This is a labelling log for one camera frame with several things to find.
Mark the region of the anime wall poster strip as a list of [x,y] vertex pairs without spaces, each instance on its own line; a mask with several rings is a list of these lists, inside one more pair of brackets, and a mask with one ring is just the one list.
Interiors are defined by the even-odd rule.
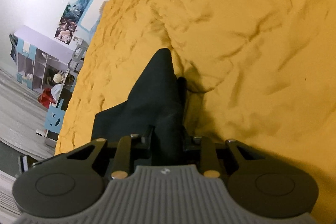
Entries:
[[59,20],[55,38],[70,44],[78,23],[91,0],[69,0]]

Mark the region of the grey chair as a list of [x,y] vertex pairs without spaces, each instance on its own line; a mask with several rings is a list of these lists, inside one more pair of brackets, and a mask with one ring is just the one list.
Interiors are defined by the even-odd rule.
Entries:
[[84,64],[85,54],[87,52],[88,46],[89,45],[84,40],[76,46],[67,65],[68,69],[70,70],[70,74],[74,76],[79,74]]

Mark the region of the red bag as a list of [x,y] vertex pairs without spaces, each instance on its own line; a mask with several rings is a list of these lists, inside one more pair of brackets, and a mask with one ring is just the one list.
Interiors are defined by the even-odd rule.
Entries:
[[45,88],[43,90],[42,94],[38,97],[38,102],[47,109],[49,108],[50,104],[56,103],[50,88]]

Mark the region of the black pants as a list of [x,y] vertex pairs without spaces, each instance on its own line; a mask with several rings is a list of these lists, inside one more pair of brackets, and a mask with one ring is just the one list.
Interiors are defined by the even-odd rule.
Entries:
[[198,165],[200,152],[189,149],[192,138],[183,125],[186,92],[186,79],[175,75],[170,50],[157,50],[127,100],[96,114],[91,138],[111,143],[145,135],[151,151],[139,165]]

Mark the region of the white blue shelf unit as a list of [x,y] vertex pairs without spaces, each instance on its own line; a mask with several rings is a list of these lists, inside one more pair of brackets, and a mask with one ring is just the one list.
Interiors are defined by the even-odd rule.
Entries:
[[27,26],[9,34],[9,39],[10,55],[17,65],[17,81],[37,93],[52,87],[56,73],[67,71],[75,50]]

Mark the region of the cluttered desk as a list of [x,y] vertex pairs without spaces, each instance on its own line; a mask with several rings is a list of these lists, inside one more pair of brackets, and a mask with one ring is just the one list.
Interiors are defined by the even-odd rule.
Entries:
[[45,144],[52,148],[56,147],[64,116],[76,84],[76,76],[69,69],[61,76],[62,82],[56,84],[51,90],[51,94],[55,95],[56,99],[55,103],[51,103],[49,106],[44,125],[46,129]]

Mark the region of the yellow bed blanket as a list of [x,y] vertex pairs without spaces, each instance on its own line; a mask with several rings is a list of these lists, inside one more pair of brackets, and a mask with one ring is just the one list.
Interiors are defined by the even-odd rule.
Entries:
[[110,0],[55,152],[89,142],[160,48],[187,79],[187,132],[298,164],[319,187],[313,217],[335,223],[335,0]]

